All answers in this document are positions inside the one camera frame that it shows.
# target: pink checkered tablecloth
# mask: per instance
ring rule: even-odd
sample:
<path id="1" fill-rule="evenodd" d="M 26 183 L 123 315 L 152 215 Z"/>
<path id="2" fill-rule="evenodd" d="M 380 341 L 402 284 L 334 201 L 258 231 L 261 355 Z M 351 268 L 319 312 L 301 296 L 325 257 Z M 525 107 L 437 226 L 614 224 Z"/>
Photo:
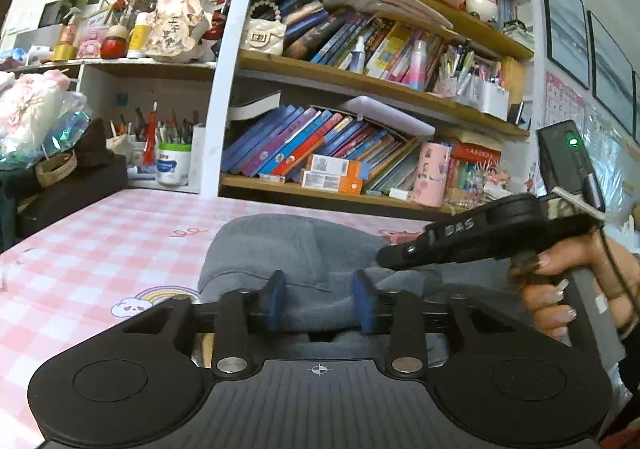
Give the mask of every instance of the pink checkered tablecloth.
<path id="1" fill-rule="evenodd" d="M 124 190 L 0 255 L 0 448 L 42 436 L 26 402 L 44 361 L 176 293 L 197 297 L 207 248 L 228 221 L 264 213 L 330 220 L 380 236 L 424 222 L 155 190 Z"/>

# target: green lid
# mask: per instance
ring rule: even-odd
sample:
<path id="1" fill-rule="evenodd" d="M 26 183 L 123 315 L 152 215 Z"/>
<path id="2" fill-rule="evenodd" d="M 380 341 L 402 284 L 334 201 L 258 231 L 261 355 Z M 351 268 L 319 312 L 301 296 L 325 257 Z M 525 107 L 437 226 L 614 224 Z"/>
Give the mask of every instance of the green lid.
<path id="1" fill-rule="evenodd" d="M 191 144 L 172 144 L 171 142 L 161 142 L 158 149 L 165 152 L 188 153 L 191 151 Z"/>

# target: panda figurine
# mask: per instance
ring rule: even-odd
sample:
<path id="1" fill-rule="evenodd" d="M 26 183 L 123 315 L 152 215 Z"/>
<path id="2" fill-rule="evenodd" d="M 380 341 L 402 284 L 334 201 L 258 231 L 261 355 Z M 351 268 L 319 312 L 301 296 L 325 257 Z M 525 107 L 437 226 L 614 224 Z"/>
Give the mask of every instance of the panda figurine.
<path id="1" fill-rule="evenodd" d="M 466 0 L 466 12 L 482 22 L 495 23 L 498 4 L 495 0 Z"/>

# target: black circular cover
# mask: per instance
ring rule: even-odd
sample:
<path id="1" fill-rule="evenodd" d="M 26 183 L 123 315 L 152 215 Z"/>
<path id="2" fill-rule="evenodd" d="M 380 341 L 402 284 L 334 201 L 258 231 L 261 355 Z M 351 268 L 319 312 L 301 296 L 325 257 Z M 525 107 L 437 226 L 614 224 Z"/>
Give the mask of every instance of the black circular cover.
<path id="1" fill-rule="evenodd" d="M 125 447 L 172 431 L 204 393 L 198 368 L 146 334 L 90 339 L 34 374 L 29 406 L 47 439 L 74 447 Z"/>
<path id="2" fill-rule="evenodd" d="M 611 405 L 607 374 L 598 360 L 543 341 L 500 333 L 465 347 L 434 379 L 441 406 L 466 431 L 508 447 L 560 447 L 593 434 Z"/>

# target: gray ribbed surface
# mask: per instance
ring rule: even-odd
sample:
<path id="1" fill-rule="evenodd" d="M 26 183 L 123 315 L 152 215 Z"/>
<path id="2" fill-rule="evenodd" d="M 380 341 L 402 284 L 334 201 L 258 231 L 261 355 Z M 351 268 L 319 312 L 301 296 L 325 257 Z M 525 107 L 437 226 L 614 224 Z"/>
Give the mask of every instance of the gray ribbed surface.
<path id="1" fill-rule="evenodd" d="M 317 375 L 316 362 L 268 361 L 250 379 L 221 382 L 188 424 L 138 449 L 498 447 L 457 428 L 417 382 L 389 379 L 372 361 L 321 364 Z"/>

